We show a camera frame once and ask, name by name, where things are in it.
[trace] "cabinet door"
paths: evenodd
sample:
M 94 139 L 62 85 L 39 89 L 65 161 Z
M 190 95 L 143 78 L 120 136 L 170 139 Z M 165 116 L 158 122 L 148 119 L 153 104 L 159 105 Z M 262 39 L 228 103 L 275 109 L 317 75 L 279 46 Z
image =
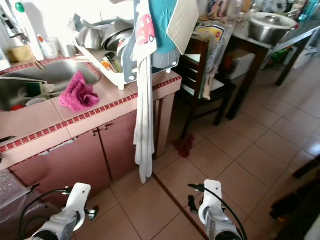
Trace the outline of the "cabinet door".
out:
M 136 118 L 137 111 L 133 111 L 108 123 L 107 130 L 100 128 L 102 145 L 113 181 L 122 178 L 137 167 L 136 146 L 133 144 Z
M 11 170 L 27 186 L 40 183 L 36 189 L 42 194 L 85 183 L 91 185 L 91 198 L 111 182 L 99 135 L 93 136 L 91 132 L 47 155 L 35 156 L 13 166 Z M 54 193 L 44 200 L 59 207 L 67 203 L 67 197 L 61 193 Z

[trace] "kitchen sink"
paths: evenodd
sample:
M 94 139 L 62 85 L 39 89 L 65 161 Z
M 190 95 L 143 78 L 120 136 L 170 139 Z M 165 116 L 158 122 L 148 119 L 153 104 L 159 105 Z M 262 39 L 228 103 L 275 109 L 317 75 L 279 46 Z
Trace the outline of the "kitchen sink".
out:
M 52 98 L 59 96 L 63 92 L 73 75 L 81 71 L 87 84 L 94 85 L 99 79 L 98 77 L 83 63 L 74 60 L 61 60 L 51 64 L 44 65 L 45 70 L 37 67 L 30 67 L 1 75 L 0 77 L 15 77 L 34 80 L 47 81 L 48 84 L 54 84 L 55 90 Z M 27 81 L 17 79 L 1 79 L 0 78 L 0 111 L 10 111 L 14 105 L 26 105 L 25 100 L 18 95 L 19 89 L 25 86 Z

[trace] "green bottle cap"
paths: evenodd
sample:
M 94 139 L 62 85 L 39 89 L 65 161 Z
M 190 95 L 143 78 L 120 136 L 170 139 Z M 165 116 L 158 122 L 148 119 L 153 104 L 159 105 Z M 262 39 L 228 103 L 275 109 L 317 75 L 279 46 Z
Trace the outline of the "green bottle cap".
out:
M 15 9 L 20 12 L 20 13 L 24 13 L 25 11 L 25 7 L 23 6 L 23 4 L 21 2 L 17 2 L 15 4 Z

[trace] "table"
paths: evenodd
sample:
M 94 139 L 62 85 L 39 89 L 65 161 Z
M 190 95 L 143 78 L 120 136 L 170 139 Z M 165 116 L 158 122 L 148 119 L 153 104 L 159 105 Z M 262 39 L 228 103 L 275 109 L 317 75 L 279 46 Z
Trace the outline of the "table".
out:
M 238 93 L 235 96 L 229 112 L 227 113 L 227 118 L 232 120 L 237 116 L 240 106 L 244 101 L 257 73 L 262 69 L 263 64 L 267 62 L 272 54 L 293 44 L 300 43 L 291 61 L 284 68 L 282 74 L 275 83 L 277 86 L 281 86 L 295 64 L 297 58 L 316 37 L 319 29 L 320 20 L 307 20 L 300 22 L 298 29 L 289 32 L 277 45 L 272 46 L 270 44 L 261 43 L 249 38 L 249 27 L 245 26 L 243 23 L 237 24 L 233 30 L 228 48 L 236 47 L 238 49 L 245 50 L 249 53 L 255 54 L 255 58 L 239 88 Z

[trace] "metal pot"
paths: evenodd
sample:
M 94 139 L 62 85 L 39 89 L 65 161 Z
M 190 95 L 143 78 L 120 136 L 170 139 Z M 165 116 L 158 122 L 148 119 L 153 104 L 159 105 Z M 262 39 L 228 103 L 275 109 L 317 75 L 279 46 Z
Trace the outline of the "metal pot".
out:
M 78 44 L 86 49 L 100 49 L 102 31 L 93 27 L 84 26 L 78 36 Z
M 101 48 L 107 51 L 117 51 L 118 43 L 122 38 L 131 36 L 134 26 L 122 20 L 116 20 L 109 25 L 106 31 Z
M 250 18 L 249 37 L 264 44 L 276 45 L 296 25 L 296 21 L 286 16 L 258 12 Z

